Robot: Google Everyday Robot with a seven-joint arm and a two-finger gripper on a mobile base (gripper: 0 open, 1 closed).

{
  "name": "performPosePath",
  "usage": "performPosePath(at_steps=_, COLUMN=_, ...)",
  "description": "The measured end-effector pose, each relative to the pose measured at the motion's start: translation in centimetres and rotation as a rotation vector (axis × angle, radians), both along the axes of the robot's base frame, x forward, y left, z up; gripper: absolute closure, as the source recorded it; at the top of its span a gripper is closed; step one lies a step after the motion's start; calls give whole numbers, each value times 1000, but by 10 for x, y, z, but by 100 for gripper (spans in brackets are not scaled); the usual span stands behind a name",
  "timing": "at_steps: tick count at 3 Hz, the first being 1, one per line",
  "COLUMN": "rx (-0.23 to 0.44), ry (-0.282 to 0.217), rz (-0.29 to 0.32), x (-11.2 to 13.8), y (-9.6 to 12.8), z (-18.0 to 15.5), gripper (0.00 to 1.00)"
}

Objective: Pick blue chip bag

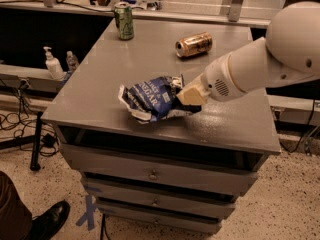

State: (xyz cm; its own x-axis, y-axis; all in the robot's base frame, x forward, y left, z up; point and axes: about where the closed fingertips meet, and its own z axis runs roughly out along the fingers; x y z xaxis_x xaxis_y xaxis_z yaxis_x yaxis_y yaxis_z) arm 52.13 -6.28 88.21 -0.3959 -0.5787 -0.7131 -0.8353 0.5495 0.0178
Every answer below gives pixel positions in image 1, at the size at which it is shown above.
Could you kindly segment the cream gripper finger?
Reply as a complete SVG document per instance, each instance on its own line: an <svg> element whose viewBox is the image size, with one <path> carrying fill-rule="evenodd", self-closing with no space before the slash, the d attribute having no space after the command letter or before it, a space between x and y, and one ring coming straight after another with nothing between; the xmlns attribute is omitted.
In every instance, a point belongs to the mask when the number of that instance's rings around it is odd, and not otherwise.
<svg viewBox="0 0 320 240"><path fill-rule="evenodd" d="M204 75L200 74L188 83L178 94L177 98L185 106L201 106L207 102L210 91L204 81Z"/></svg>

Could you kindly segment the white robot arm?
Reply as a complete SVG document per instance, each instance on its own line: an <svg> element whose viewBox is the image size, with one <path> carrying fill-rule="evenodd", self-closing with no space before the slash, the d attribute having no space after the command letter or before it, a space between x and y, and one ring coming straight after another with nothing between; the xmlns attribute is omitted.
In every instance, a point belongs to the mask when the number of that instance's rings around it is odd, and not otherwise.
<svg viewBox="0 0 320 240"><path fill-rule="evenodd" d="M230 101L260 88L320 77L320 3L299 2L274 16L266 35L210 63L178 94L184 105Z"/></svg>

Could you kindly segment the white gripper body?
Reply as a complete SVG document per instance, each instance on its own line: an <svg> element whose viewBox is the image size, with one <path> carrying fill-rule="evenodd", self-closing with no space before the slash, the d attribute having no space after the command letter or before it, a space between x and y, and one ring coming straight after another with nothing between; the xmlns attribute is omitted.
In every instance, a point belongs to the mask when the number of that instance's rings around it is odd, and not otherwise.
<svg viewBox="0 0 320 240"><path fill-rule="evenodd" d="M231 54L228 53L215 59L204 70L202 82L216 101L227 102L246 95L233 79L229 64Z"/></svg>

